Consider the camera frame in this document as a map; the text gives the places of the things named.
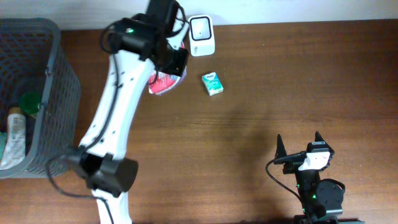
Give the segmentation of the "red purple tissue pack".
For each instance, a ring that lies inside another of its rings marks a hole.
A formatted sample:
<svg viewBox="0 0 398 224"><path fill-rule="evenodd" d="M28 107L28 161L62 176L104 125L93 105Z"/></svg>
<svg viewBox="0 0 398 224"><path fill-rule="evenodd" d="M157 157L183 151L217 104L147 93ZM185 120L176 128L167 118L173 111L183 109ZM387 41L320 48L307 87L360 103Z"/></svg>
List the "red purple tissue pack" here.
<svg viewBox="0 0 398 224"><path fill-rule="evenodd" d="M186 75L186 67L181 77L163 72L157 73L154 71L148 80L148 91L153 95L162 95L176 87L180 82L183 81Z"/></svg>

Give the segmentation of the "green kleenex tissue pack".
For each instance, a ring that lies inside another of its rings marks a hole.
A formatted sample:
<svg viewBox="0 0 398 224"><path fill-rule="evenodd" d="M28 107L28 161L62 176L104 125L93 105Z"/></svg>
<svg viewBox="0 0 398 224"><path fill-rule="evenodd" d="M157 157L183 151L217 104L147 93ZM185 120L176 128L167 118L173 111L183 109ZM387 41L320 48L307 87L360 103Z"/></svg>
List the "green kleenex tissue pack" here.
<svg viewBox="0 0 398 224"><path fill-rule="evenodd" d="M224 88L216 72L201 77L201 80L210 96L223 92Z"/></svg>

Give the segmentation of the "green lid jar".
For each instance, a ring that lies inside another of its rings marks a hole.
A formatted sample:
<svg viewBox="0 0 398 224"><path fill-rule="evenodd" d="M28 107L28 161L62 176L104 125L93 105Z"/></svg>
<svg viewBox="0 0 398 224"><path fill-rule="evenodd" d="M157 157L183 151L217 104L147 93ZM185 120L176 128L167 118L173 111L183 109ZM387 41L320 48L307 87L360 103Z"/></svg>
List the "green lid jar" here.
<svg viewBox="0 0 398 224"><path fill-rule="evenodd" d="M19 98L19 107L29 116L36 118L40 111L41 96L35 91L28 91Z"/></svg>

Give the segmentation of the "white cream tube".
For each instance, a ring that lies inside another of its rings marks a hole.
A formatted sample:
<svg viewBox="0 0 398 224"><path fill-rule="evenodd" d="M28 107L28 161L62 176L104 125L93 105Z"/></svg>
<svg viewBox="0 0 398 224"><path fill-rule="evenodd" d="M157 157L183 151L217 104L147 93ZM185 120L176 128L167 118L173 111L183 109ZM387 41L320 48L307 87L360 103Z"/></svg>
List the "white cream tube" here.
<svg viewBox="0 0 398 224"><path fill-rule="evenodd" d="M1 170L15 167L25 159L26 117L19 107L8 111L7 140L1 159Z"/></svg>

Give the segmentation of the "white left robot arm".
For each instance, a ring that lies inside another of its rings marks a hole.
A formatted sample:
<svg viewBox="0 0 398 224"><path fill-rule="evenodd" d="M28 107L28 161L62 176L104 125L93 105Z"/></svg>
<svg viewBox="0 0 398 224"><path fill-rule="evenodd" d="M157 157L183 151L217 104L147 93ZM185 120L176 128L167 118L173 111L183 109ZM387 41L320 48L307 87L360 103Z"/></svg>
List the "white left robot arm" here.
<svg viewBox="0 0 398 224"><path fill-rule="evenodd" d="M128 192L138 163L126 158L129 129L142 92L159 73L182 76L188 28L176 0L151 0L145 12L112 22L100 35L100 46L109 54L103 94L79 146L58 160L86 182L101 223L131 223Z"/></svg>

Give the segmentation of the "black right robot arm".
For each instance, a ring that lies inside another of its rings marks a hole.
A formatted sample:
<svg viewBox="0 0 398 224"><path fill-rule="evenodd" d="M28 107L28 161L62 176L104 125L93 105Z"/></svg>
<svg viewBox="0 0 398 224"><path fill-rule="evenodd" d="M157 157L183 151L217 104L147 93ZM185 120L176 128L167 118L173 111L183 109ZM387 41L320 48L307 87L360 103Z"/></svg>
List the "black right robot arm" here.
<svg viewBox="0 0 398 224"><path fill-rule="evenodd" d="M320 172L330 166L335 151L317 131L315 140L307 144L304 151L287 154L282 136L277 136L274 159L267 163L267 175L278 185L298 198L302 214L293 217L294 223L362 223L361 220L341 220L343 213L345 185L334 179L321 179ZM294 192L278 181L270 172L269 166L283 165L283 174L293 174L297 191Z"/></svg>

